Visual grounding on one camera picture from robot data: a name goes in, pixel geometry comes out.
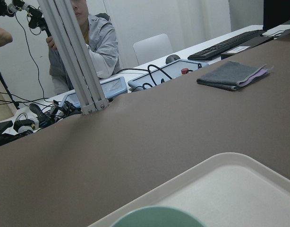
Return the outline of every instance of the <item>sticker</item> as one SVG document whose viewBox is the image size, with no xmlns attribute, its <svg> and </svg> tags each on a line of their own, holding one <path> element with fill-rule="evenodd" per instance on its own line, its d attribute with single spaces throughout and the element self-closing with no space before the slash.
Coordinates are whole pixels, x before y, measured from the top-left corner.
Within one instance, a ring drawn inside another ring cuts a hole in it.
<svg viewBox="0 0 290 227">
<path fill-rule="evenodd" d="M 227 53 L 239 53 L 247 48 L 249 48 L 250 46 L 238 46 L 236 48 L 234 48 L 233 50 L 228 51 Z"/>
</svg>

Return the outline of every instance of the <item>computer mouse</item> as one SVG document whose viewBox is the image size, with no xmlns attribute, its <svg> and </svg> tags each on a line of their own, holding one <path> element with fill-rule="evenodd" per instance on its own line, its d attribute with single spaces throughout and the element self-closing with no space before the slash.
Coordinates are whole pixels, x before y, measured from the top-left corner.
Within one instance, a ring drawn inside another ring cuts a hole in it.
<svg viewBox="0 0 290 227">
<path fill-rule="evenodd" d="M 181 59 L 181 58 L 179 56 L 177 56 L 176 54 L 169 55 L 166 58 L 166 64 L 169 64 L 170 62 L 173 62 L 173 61 L 178 60 L 178 59 Z"/>
</svg>

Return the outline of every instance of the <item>chair backrest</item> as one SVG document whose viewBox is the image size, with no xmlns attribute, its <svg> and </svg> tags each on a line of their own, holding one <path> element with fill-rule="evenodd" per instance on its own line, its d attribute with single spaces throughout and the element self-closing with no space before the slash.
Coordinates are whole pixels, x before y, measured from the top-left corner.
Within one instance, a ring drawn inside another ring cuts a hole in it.
<svg viewBox="0 0 290 227">
<path fill-rule="evenodd" d="M 173 53 L 169 37 L 166 34 L 136 42 L 134 50 L 139 65 Z"/>
</svg>

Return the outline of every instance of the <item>black monitor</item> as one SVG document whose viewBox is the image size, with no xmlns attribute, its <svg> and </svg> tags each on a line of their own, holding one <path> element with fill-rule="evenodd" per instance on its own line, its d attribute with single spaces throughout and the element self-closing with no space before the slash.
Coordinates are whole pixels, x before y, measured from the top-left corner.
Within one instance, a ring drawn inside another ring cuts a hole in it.
<svg viewBox="0 0 290 227">
<path fill-rule="evenodd" d="M 264 0 L 264 31 L 288 20 L 290 20 L 290 0 Z"/>
</svg>

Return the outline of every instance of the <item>folded cloth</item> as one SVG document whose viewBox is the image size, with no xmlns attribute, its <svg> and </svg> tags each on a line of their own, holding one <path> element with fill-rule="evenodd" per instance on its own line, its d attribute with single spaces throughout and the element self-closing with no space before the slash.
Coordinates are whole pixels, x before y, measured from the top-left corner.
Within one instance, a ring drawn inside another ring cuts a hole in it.
<svg viewBox="0 0 290 227">
<path fill-rule="evenodd" d="M 214 71 L 201 76 L 196 81 L 198 84 L 211 87 L 237 90 L 248 85 L 254 79 L 268 74 L 268 69 L 264 67 L 265 65 L 255 68 L 238 62 L 228 61 Z"/>
</svg>

